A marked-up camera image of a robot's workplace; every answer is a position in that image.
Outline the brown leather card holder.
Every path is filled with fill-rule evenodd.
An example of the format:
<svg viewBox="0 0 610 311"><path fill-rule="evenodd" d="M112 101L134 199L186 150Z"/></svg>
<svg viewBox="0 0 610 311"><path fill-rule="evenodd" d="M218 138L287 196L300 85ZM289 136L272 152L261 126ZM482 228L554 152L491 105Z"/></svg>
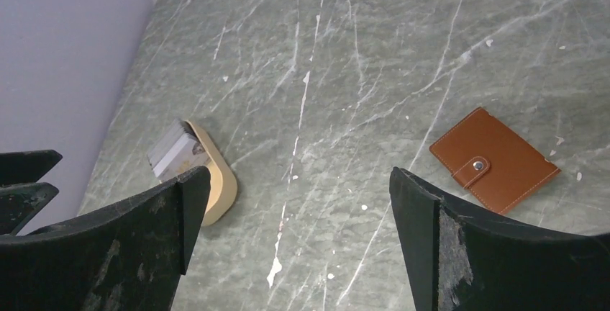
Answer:
<svg viewBox="0 0 610 311"><path fill-rule="evenodd" d="M486 209L505 215L560 169L503 122L478 107L429 151Z"/></svg>

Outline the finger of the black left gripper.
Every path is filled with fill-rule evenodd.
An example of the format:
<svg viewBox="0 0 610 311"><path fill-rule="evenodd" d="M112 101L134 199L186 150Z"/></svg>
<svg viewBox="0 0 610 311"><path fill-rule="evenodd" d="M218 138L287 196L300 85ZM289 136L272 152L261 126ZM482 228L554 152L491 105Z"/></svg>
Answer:
<svg viewBox="0 0 610 311"><path fill-rule="evenodd" d="M1 235L16 235L59 190L49 183L1 187Z"/></svg>
<svg viewBox="0 0 610 311"><path fill-rule="evenodd" d="M62 158L55 150L1 153L1 185L35 183Z"/></svg>

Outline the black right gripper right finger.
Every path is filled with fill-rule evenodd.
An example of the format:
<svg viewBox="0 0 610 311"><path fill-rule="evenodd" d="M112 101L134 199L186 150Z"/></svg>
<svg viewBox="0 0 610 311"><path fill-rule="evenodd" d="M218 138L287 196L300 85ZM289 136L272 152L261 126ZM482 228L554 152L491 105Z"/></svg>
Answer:
<svg viewBox="0 0 610 311"><path fill-rule="evenodd" d="M406 169L391 207L417 310L607 310L609 235L528 225Z"/></svg>

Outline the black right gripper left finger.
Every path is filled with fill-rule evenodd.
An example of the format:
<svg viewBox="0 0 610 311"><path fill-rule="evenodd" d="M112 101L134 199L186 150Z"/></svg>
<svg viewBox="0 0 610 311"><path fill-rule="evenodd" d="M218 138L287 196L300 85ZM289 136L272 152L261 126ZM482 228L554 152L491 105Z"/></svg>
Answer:
<svg viewBox="0 0 610 311"><path fill-rule="evenodd" d="M169 310L204 219L203 166L28 235L1 237L3 310Z"/></svg>

